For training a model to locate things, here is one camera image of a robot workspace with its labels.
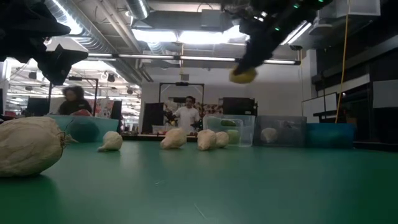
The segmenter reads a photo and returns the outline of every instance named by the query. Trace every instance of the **plastic container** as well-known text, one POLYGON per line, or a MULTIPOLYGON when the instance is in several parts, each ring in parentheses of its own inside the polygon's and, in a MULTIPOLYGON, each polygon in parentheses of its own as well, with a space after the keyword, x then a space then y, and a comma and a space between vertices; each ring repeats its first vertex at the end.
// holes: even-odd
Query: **plastic container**
POLYGON ((301 116, 258 116, 255 146, 304 147, 307 118, 301 116))
POLYGON ((224 131, 229 135, 229 145, 241 147, 252 146, 255 116, 251 115, 206 115, 203 118, 203 129, 214 132, 224 131))
POLYGON ((354 147, 353 124, 307 124, 306 146, 315 148, 349 149, 354 147))
POLYGON ((116 119, 97 118, 92 116, 46 115, 55 120, 66 134, 78 142, 102 142, 108 131, 117 131, 119 121, 116 119))
POLYGON ((152 125, 152 133, 153 134, 166 134, 167 131, 170 131, 173 128, 171 125, 152 125))

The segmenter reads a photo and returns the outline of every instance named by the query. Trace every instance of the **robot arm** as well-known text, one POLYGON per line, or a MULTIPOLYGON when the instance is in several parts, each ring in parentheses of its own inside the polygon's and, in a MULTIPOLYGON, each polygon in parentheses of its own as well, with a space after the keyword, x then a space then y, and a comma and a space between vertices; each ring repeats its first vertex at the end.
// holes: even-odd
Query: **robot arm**
POLYGON ((250 36, 246 53, 231 72, 230 80, 235 83, 252 82, 257 75, 255 68, 270 59, 279 44, 303 21, 312 22, 317 11, 332 1, 250 0, 249 6, 245 8, 223 4, 222 10, 238 17, 239 30, 250 36))

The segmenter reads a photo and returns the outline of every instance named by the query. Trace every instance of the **woman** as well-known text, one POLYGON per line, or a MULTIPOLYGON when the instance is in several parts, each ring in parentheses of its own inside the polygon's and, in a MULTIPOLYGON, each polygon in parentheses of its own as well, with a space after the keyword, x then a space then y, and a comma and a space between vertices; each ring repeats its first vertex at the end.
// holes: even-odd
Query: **woman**
POLYGON ((87 110, 92 113, 90 104, 85 100, 84 90, 80 86, 66 87, 62 90, 66 101, 58 110, 60 115, 71 115, 80 110, 87 110))

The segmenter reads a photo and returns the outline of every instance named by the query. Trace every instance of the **man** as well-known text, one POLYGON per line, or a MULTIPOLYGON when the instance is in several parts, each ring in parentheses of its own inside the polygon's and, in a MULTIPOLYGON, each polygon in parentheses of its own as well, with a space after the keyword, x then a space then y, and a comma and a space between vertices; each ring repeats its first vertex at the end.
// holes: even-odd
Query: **man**
POLYGON ((195 99, 192 96, 185 98, 185 106, 179 108, 174 115, 179 118, 178 126, 189 134, 192 131, 191 124, 200 120, 199 111, 193 108, 195 99))

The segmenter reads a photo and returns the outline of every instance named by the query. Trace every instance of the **white vegetable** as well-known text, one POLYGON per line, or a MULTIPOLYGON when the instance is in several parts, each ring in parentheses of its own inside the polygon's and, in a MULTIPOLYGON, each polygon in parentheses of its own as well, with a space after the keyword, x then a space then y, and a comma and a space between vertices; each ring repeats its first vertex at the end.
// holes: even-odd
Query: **white vegetable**
POLYGON ((209 150, 216 147, 216 133, 212 130, 203 130, 198 133, 198 149, 209 150))
POLYGON ((65 133, 49 117, 0 125, 0 177, 36 175, 54 165, 65 147, 65 133))
POLYGON ((103 138, 103 146, 98 148, 98 152, 117 151, 122 147, 123 138, 116 131, 108 131, 103 138))
POLYGON ((220 131, 216 133, 216 147, 222 148, 229 143, 229 136, 227 133, 220 131))
POLYGON ((261 131, 261 139, 267 143, 274 143, 278 140, 278 132, 275 128, 266 128, 261 131))
POLYGON ((166 137, 160 143, 162 149, 178 149, 187 143, 187 134, 182 128, 173 128, 167 131, 166 137))

